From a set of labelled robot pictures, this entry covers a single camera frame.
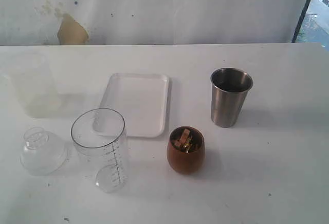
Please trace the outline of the wooden cubes and gold coins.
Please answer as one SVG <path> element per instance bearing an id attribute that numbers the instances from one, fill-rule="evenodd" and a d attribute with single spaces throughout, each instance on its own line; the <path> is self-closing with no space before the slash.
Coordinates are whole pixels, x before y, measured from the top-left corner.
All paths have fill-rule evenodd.
<path id="1" fill-rule="evenodd" d="M 179 138 L 173 140 L 173 146 L 185 152 L 186 154 L 194 152 L 199 149 L 199 144 L 196 140 L 193 139 L 192 133 L 189 129 L 184 129 Z"/>

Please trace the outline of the brown wooden cup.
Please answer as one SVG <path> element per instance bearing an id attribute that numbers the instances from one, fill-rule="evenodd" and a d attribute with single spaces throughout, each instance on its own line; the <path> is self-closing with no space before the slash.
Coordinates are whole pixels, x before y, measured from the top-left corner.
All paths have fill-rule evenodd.
<path id="1" fill-rule="evenodd" d="M 192 133 L 193 139 L 199 144 L 199 149 L 186 154 L 181 152 L 173 146 L 173 140 L 180 137 L 184 129 L 189 129 Z M 167 146 L 167 161 L 170 167 L 180 174 L 192 174 L 198 171 L 204 161 L 205 157 L 205 142 L 202 133 L 190 126 L 181 126 L 170 133 L 169 142 Z"/>

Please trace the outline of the stainless steel cup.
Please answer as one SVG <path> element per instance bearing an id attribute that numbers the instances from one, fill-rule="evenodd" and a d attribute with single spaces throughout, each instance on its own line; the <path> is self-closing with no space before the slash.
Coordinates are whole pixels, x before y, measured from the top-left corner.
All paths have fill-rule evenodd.
<path id="1" fill-rule="evenodd" d="M 234 126 L 253 87 L 252 77 L 240 69 L 225 67 L 215 70 L 210 81 L 212 122 L 223 128 Z"/>

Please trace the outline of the clear plastic shaker body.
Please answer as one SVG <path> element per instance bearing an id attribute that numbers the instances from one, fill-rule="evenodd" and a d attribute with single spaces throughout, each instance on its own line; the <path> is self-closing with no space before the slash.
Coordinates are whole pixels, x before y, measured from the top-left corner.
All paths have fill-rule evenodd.
<path id="1" fill-rule="evenodd" d="M 101 191 L 121 188 L 128 178 L 128 145 L 124 117 L 110 108 L 79 115 L 70 135 L 86 176 Z"/>

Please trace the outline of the clear plastic shaker lid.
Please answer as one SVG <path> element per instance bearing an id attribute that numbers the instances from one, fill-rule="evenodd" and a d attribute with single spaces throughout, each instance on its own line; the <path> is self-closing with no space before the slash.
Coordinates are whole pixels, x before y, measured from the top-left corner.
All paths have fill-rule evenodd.
<path id="1" fill-rule="evenodd" d="M 20 154 L 23 168 L 35 176 L 48 175 L 65 162 L 68 146 L 58 135 L 41 127 L 32 127 L 23 135 L 24 144 Z"/>

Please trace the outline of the white rectangular tray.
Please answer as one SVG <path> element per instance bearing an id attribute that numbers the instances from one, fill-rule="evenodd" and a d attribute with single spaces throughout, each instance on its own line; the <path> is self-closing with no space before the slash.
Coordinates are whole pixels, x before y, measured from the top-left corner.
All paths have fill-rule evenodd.
<path id="1" fill-rule="evenodd" d="M 163 74 L 115 73 L 99 107 L 121 113 L 127 136 L 155 138 L 165 129 L 168 90 Z"/>

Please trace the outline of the translucent plastic jar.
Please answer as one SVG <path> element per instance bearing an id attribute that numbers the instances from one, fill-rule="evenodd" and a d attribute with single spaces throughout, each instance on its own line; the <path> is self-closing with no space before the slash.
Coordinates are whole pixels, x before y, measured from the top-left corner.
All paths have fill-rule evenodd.
<path id="1" fill-rule="evenodd" d="M 45 118 L 61 106 L 45 56 L 36 52 L 14 54 L 1 63 L 1 73 L 14 90 L 18 103 L 32 118 Z"/>

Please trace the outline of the dark window frame post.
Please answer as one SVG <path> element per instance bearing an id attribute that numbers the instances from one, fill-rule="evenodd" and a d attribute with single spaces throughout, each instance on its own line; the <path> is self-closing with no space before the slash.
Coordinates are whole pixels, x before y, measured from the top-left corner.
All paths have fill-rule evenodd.
<path id="1" fill-rule="evenodd" d="M 295 43 L 296 42 L 296 39 L 298 37 L 298 34 L 299 34 L 299 31 L 300 31 L 300 28 L 302 26 L 302 23 L 303 23 L 303 20 L 305 18 L 305 15 L 306 15 L 306 12 L 308 10 L 308 7 L 309 7 L 309 4 L 310 4 L 310 1 L 311 0 L 306 0 L 305 4 L 304 4 L 304 7 L 303 7 L 303 10 L 300 14 L 300 17 L 299 17 L 299 20 L 298 20 L 298 23 L 296 25 L 296 28 L 295 28 L 295 32 L 294 32 L 294 35 L 293 35 L 293 39 L 292 39 L 292 43 Z"/>

